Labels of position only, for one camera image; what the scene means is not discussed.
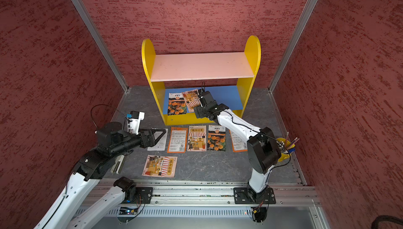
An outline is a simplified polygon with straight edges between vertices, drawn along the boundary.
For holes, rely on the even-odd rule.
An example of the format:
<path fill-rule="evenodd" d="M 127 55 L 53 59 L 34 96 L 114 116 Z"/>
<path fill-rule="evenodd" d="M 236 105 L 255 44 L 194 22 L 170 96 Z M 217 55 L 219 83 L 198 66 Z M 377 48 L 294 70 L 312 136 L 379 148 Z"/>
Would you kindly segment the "sunflower shop seed bag top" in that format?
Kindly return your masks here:
<path fill-rule="evenodd" d="M 207 126 L 189 126 L 187 151 L 203 152 L 207 150 Z"/>

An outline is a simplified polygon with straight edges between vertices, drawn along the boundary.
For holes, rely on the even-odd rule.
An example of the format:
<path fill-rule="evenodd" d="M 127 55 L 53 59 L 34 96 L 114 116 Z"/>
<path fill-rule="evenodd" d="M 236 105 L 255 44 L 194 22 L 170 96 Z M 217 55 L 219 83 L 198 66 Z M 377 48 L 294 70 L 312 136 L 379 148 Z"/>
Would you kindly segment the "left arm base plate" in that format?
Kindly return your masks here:
<path fill-rule="evenodd" d="M 122 200 L 121 204 L 150 204 L 153 190 L 152 187 L 131 187 L 125 190 L 116 186 L 110 189 L 110 193 L 118 195 L 117 197 Z"/>

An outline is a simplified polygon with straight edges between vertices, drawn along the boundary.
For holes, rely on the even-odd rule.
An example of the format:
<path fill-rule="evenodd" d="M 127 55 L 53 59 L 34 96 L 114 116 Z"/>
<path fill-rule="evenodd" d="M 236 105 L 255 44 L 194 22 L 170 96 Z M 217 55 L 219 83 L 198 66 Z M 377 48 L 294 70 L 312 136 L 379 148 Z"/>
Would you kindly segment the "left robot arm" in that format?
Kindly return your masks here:
<path fill-rule="evenodd" d="M 75 217 L 87 195 L 100 182 L 117 157 L 130 154 L 135 148 L 155 146 L 166 134 L 165 129 L 140 129 L 131 134 L 119 122 L 111 122 L 96 131 L 98 144 L 75 164 L 64 190 L 36 225 L 38 229 L 89 229 L 112 208 L 121 203 L 143 204 L 134 181 L 126 177 L 116 180 L 113 187 L 84 213 Z"/>

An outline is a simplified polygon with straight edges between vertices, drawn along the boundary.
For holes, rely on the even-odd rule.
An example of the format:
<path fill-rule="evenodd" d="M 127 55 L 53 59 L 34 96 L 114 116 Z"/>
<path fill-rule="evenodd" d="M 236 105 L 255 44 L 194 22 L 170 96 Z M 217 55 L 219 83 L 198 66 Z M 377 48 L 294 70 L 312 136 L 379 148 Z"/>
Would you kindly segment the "white seed bag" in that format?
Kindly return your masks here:
<path fill-rule="evenodd" d="M 164 131 L 162 129 L 157 129 L 154 133 L 154 138 L 157 141 L 156 145 L 153 147 L 148 147 L 148 151 L 164 151 L 167 143 L 168 129 L 165 128 Z"/>

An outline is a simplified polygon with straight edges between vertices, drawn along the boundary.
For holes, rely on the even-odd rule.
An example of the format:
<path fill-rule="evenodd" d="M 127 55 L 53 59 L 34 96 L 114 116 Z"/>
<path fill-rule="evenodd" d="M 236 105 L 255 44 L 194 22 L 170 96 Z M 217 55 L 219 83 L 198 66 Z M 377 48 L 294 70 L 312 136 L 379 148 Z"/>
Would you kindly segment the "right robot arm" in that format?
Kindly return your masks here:
<path fill-rule="evenodd" d="M 237 116 L 225 104 L 217 104 L 209 91 L 198 90 L 200 105 L 194 108 L 197 118 L 207 118 L 234 132 L 247 144 L 249 163 L 253 171 L 248 187 L 253 193 L 262 193 L 272 168 L 281 157 L 279 141 L 271 129 L 259 128 Z"/>

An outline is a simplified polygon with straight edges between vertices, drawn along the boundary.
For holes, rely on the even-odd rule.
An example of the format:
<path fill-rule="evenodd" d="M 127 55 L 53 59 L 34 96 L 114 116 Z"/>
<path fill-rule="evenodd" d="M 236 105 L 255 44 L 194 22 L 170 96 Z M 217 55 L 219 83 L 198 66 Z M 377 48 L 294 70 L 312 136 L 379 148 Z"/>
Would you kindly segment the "orange bordered seed bag top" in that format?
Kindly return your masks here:
<path fill-rule="evenodd" d="M 185 153 L 187 146 L 188 128 L 172 127 L 168 153 Z"/>

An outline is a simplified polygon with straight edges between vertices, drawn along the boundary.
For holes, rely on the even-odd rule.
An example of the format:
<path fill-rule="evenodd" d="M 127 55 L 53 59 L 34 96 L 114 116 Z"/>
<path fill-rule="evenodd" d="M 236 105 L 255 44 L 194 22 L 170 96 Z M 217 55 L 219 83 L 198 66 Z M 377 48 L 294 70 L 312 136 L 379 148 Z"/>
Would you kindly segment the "marigold seed bag top shelf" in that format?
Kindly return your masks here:
<path fill-rule="evenodd" d="M 226 151 L 226 128 L 219 125 L 209 125 L 207 131 L 207 150 Z"/>

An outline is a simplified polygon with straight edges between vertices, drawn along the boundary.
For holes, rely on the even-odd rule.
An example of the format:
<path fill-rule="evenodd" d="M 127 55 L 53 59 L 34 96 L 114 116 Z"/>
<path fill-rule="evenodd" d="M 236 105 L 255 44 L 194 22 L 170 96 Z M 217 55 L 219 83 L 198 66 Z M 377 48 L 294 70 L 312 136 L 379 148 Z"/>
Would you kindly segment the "orange seed bag shelf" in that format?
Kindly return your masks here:
<path fill-rule="evenodd" d="M 244 142 L 239 136 L 237 136 L 232 130 L 230 131 L 232 139 L 233 152 L 246 152 L 247 143 Z"/>

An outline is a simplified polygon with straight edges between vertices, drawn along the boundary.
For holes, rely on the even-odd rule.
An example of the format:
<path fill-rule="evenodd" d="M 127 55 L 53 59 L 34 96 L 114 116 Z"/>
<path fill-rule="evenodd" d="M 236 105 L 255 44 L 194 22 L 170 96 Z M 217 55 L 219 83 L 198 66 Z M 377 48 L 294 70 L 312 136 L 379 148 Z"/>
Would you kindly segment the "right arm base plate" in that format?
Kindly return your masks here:
<path fill-rule="evenodd" d="M 261 192 L 255 193 L 252 188 L 234 188 L 235 204 L 276 204 L 273 188 L 266 187 Z"/>

